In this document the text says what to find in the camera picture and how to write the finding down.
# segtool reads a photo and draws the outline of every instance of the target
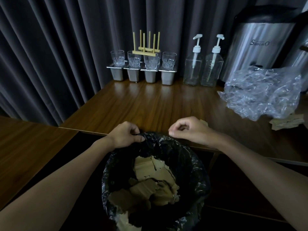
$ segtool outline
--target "wood grain surface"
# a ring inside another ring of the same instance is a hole
[[[0,116],[0,210],[75,134]]]
[[[308,130],[303,125],[273,131],[267,116],[262,116],[257,122],[242,119],[226,107],[218,90],[222,88],[192,87],[184,85],[181,80],[171,86],[162,85],[161,81],[154,84],[144,80],[138,83],[111,81],[61,127],[108,134],[118,124],[129,121],[143,131],[167,134],[168,128],[179,118],[196,116],[207,121],[209,127],[232,136],[263,156],[281,162],[308,163],[305,140]]]

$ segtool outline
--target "right hand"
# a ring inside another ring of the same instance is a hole
[[[217,148],[222,141],[223,134],[207,127],[196,117],[177,120],[169,128],[169,135],[178,139],[186,139],[194,143]]]

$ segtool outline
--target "black lid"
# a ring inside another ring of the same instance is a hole
[[[255,5],[246,7],[234,19],[238,23],[292,23],[300,12],[284,5]]]

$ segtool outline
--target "forearm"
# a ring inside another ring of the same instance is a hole
[[[1,230],[59,230],[89,177],[112,151],[103,138],[37,183],[0,212]]]
[[[294,228],[308,230],[307,177],[251,151],[229,136],[223,136],[217,148],[236,163]]]

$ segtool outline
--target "crumpled plastic wrap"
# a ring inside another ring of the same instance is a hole
[[[235,71],[218,92],[227,107],[242,118],[256,121],[263,114],[283,119],[295,111],[301,91],[301,75],[296,67],[261,69],[249,66]]]
[[[188,147],[175,139],[147,132],[141,143],[116,149],[111,153],[102,177],[103,207],[111,220],[116,219],[116,207],[108,201],[111,192],[128,189],[129,178],[136,178],[133,171],[137,156],[163,160],[179,185],[179,202],[154,206],[149,211],[133,213],[129,222],[142,230],[191,230],[200,220],[204,199],[210,194],[210,181],[203,163]]]

